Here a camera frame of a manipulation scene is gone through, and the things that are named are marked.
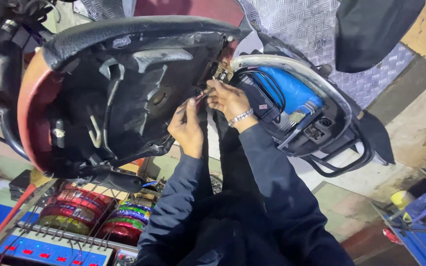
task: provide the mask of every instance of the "metal watch band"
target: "metal watch band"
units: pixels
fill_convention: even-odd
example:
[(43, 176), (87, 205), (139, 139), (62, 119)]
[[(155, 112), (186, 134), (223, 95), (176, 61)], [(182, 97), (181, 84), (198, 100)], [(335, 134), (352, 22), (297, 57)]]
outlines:
[(252, 113), (254, 112), (254, 110), (252, 108), (250, 108), (248, 111), (240, 114), (239, 116), (231, 119), (230, 121), (228, 121), (228, 125), (230, 127), (233, 127), (234, 123), (243, 120), (244, 118), (247, 118), (248, 116), (252, 115)]

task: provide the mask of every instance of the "man's left hand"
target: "man's left hand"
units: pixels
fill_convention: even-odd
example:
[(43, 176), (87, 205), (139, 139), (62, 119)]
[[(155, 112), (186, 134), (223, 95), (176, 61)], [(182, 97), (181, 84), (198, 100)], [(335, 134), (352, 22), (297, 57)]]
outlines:
[[(185, 106), (186, 111), (177, 114)], [(195, 98), (188, 99), (177, 108), (167, 130), (180, 144), (186, 155), (197, 159), (202, 156), (203, 132), (196, 114)]]

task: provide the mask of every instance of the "person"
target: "person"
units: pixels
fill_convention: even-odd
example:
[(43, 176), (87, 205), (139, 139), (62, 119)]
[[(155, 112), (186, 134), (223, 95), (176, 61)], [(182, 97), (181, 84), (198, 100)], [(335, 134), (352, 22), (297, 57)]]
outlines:
[[(183, 153), (141, 234), (136, 266), (354, 265), (287, 156), (250, 115), (244, 92), (218, 81), (207, 103), (220, 140), (222, 191), (208, 172), (206, 111), (189, 99), (168, 127)], [(186, 105), (185, 114), (177, 114)]]

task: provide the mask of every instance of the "jacket sleeve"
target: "jacket sleeve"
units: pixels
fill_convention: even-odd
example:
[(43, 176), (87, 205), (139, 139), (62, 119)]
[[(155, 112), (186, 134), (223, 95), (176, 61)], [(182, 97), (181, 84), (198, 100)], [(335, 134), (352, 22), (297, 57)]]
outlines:
[(176, 255), (174, 247), (179, 245), (178, 239), (184, 234), (192, 211), (192, 192), (198, 185), (202, 165), (202, 160), (182, 154), (139, 238), (135, 265), (172, 264)]
[(318, 201), (297, 176), (287, 156), (260, 124), (240, 134), (257, 186), (264, 196), (281, 252), (300, 265), (354, 265), (325, 230), (327, 218)]

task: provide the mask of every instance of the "navy jacket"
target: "navy jacket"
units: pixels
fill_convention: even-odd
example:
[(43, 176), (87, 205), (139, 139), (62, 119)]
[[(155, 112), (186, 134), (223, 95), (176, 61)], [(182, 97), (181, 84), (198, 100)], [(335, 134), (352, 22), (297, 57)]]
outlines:
[(240, 141), (264, 202), (228, 191), (195, 202), (202, 160), (182, 155), (141, 234), (136, 265), (354, 265), (272, 137), (256, 124)]

